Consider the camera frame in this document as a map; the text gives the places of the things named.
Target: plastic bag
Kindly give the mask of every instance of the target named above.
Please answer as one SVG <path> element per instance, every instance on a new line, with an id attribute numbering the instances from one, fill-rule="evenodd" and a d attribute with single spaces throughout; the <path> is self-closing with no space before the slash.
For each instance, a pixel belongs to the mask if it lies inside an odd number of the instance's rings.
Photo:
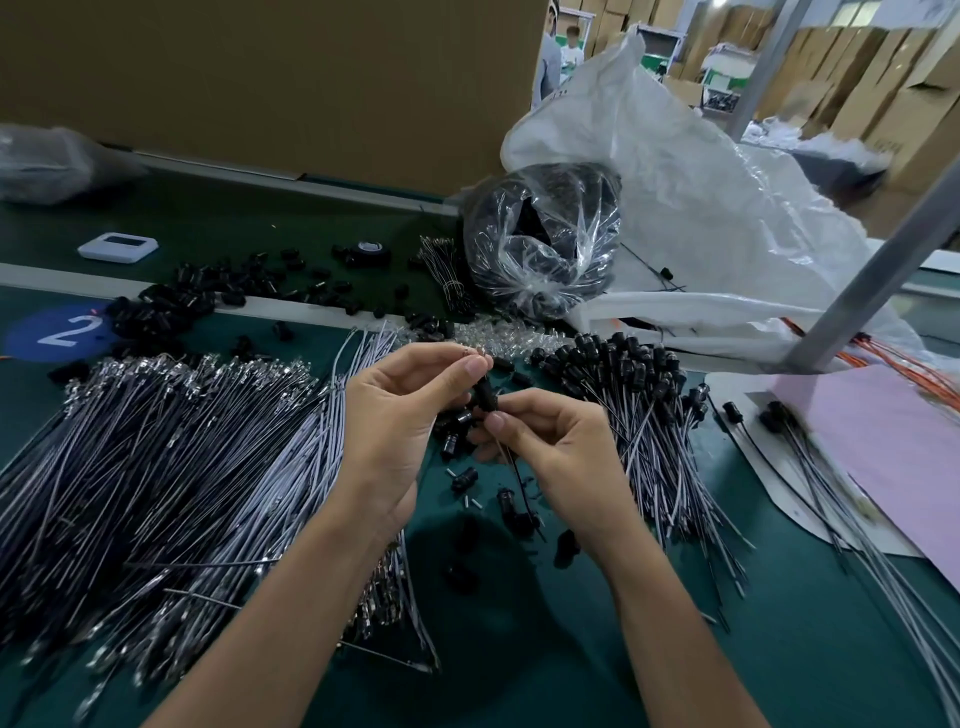
<path id="1" fill-rule="evenodd" d="M 0 124 L 0 201 L 55 205 L 146 173 L 132 154 L 69 129 Z"/>
<path id="2" fill-rule="evenodd" d="M 619 317 L 670 312 L 665 335 L 686 351 L 780 361 L 796 337 L 771 312 L 790 306 L 792 320 L 812 326 L 872 254 L 863 227 L 819 195 L 788 154 L 737 146 L 691 113 L 649 77 L 643 52 L 642 37 L 628 33 L 590 59 L 500 151 L 507 170 L 591 160 L 620 177 L 627 250 L 617 254 L 611 291 L 635 295 L 618 297 L 615 312 L 607 297 L 583 303 L 567 320 L 622 328 Z M 657 274 L 663 268 L 672 280 Z M 686 301 L 690 293 L 718 295 Z M 866 330 L 931 361 L 889 304 Z"/>
<path id="3" fill-rule="evenodd" d="M 487 181 L 464 208 L 474 282 L 501 308 L 563 318 L 607 290 L 618 247 L 619 180 L 599 164 L 535 164 Z"/>

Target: forearm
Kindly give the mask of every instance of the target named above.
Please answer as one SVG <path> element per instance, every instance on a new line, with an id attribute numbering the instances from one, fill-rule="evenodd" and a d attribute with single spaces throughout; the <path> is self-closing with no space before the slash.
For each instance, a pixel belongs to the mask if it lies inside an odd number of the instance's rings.
<path id="1" fill-rule="evenodd" d="M 331 496 L 145 726 L 299 726 L 386 544 Z"/>
<path id="2" fill-rule="evenodd" d="M 654 728 L 768 728 L 641 519 L 598 561 Z"/>

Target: white device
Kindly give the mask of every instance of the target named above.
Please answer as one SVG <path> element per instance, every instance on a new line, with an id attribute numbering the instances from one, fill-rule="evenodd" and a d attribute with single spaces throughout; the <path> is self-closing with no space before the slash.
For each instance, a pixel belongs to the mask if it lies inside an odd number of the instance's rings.
<path id="1" fill-rule="evenodd" d="M 127 235 L 124 232 L 105 232 L 77 249 L 82 257 L 107 260 L 111 263 L 135 263 L 146 257 L 159 244 L 152 237 Z"/>

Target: number 2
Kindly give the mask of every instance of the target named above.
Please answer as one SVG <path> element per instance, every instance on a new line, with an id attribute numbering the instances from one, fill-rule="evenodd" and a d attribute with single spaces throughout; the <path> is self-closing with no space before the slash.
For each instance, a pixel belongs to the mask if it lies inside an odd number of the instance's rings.
<path id="1" fill-rule="evenodd" d="M 86 326 L 71 328 L 69 331 L 61 331 L 60 333 L 52 333 L 49 336 L 44 336 L 42 339 L 37 339 L 36 342 L 38 344 L 49 344 L 53 347 L 75 347 L 77 346 L 76 341 L 66 341 L 63 337 L 71 336 L 75 333 L 87 333 L 104 322 L 99 316 L 74 316 L 72 319 L 67 319 L 68 324 L 78 324 L 80 321 L 86 321 Z"/>

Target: pink paper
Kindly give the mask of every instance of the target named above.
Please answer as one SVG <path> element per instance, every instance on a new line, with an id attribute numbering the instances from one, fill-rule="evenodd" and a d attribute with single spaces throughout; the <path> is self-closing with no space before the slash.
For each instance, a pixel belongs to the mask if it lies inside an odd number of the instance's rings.
<path id="1" fill-rule="evenodd" d="M 777 376 L 771 391 L 960 591 L 960 426 L 885 366 Z"/>

